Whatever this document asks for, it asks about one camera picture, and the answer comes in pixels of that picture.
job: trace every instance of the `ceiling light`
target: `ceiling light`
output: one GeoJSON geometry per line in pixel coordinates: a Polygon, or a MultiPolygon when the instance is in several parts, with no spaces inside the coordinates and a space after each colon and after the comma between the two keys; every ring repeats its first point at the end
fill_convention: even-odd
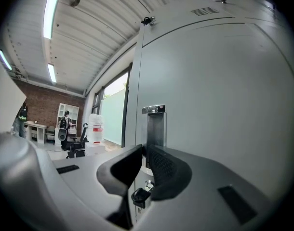
{"type": "Polygon", "coordinates": [[[52,82],[55,82],[56,83],[56,77],[55,77],[55,72],[54,72],[54,65],[47,64],[47,66],[49,68],[49,72],[50,72],[50,76],[51,76],[52,82]]]}
{"type": "Polygon", "coordinates": [[[7,65],[7,67],[12,70],[10,64],[8,63],[7,59],[5,58],[3,52],[0,50],[0,57],[2,58],[3,62],[7,65]]]}
{"type": "Polygon", "coordinates": [[[53,21],[58,0],[47,0],[44,12],[43,37],[52,38],[53,21]]]}

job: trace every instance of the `stacked plastic container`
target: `stacked plastic container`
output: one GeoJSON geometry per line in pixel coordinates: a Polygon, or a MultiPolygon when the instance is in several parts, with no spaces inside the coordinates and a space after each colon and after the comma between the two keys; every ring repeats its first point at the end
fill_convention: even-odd
{"type": "Polygon", "coordinates": [[[101,115],[90,114],[87,128],[89,143],[99,144],[103,139],[103,119],[101,115]]]}

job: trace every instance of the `ceiling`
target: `ceiling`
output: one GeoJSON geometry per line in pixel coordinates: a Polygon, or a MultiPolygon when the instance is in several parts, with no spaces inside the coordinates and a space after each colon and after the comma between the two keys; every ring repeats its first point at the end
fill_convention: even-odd
{"type": "Polygon", "coordinates": [[[0,48],[26,81],[52,86],[46,63],[55,67],[60,91],[83,94],[123,45],[138,33],[140,21],[173,0],[59,0],[49,50],[42,25],[46,0],[20,0],[5,22],[0,48]]]}

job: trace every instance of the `person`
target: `person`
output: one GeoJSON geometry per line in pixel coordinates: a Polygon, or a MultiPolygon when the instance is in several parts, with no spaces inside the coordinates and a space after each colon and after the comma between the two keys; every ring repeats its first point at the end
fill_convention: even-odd
{"type": "Polygon", "coordinates": [[[62,119],[65,119],[66,120],[66,130],[67,130],[67,133],[66,133],[66,138],[64,141],[61,141],[61,149],[63,149],[64,151],[67,149],[67,139],[68,139],[68,133],[69,133],[69,129],[70,127],[72,126],[72,123],[70,122],[70,118],[68,117],[69,116],[69,111],[66,110],[65,111],[65,116],[61,118],[60,122],[62,121],[62,119]]]}
{"type": "Polygon", "coordinates": [[[27,121],[27,112],[28,112],[28,107],[27,107],[27,104],[24,102],[19,112],[17,113],[13,123],[13,130],[15,132],[14,135],[16,137],[19,137],[19,136],[22,138],[26,137],[24,122],[27,121]]]}

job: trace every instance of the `vent slot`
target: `vent slot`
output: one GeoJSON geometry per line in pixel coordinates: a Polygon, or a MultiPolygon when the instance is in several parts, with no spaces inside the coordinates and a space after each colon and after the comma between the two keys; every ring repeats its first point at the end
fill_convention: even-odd
{"type": "Polygon", "coordinates": [[[206,15],[206,14],[210,14],[210,13],[219,13],[218,10],[215,10],[213,8],[210,8],[210,7],[192,10],[191,12],[194,13],[195,15],[197,15],[197,16],[206,15]]]}

